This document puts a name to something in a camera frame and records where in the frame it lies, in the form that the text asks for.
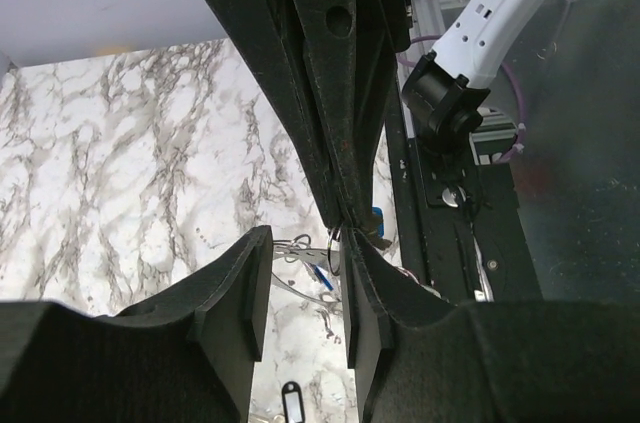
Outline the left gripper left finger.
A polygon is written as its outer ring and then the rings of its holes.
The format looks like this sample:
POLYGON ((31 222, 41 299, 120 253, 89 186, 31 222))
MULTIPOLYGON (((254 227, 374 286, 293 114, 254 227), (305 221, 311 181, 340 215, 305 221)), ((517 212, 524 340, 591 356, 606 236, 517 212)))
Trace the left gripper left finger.
POLYGON ((5 422, 244 422, 266 330, 272 232, 115 316, 1 307, 5 422))

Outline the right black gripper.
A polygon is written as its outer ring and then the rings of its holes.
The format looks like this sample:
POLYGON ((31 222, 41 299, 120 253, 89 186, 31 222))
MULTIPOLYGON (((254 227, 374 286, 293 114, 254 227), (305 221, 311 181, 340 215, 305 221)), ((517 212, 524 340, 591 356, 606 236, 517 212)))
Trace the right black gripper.
POLYGON ((204 1, 291 138, 325 226, 365 226, 372 146, 356 141, 356 115, 388 26, 396 53, 409 46, 411 0, 204 1))

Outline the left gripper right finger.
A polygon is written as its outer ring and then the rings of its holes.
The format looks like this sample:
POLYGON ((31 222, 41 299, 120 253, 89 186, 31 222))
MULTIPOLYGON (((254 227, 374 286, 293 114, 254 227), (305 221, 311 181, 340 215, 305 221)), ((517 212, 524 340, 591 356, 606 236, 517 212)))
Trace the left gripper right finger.
POLYGON ((639 310, 450 304, 342 234, 347 360, 364 422, 635 422, 639 310))

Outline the steel key organizer plate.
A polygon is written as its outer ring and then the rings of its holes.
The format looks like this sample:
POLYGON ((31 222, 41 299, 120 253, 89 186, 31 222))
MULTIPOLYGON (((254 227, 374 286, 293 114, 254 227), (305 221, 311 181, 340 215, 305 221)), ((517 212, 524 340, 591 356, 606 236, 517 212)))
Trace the steel key organizer plate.
POLYGON ((341 298, 338 294, 339 283, 336 277, 329 275, 329 256, 332 255, 327 249, 314 248, 311 246, 311 236, 303 233, 293 239, 280 239, 273 241, 273 261, 284 260, 287 264, 300 263, 311 279, 323 286, 329 299, 320 296, 311 296, 294 288, 292 284, 285 282, 275 273, 271 275, 271 284, 276 288, 285 290, 302 300, 309 303, 315 303, 329 313, 337 314, 341 311, 341 298), (318 266, 323 274, 330 280, 334 290, 329 291, 322 283, 320 283, 312 272, 312 265, 318 266))

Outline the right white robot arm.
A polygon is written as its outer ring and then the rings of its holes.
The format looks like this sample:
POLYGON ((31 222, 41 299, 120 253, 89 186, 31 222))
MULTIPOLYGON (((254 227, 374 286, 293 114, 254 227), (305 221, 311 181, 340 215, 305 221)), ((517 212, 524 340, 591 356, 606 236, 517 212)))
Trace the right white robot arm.
MULTIPOLYGON (((544 0, 470 0, 403 98, 439 154, 481 121, 507 51, 544 0)), ((372 167, 409 0, 205 0, 290 136, 325 226, 373 225, 372 167)))

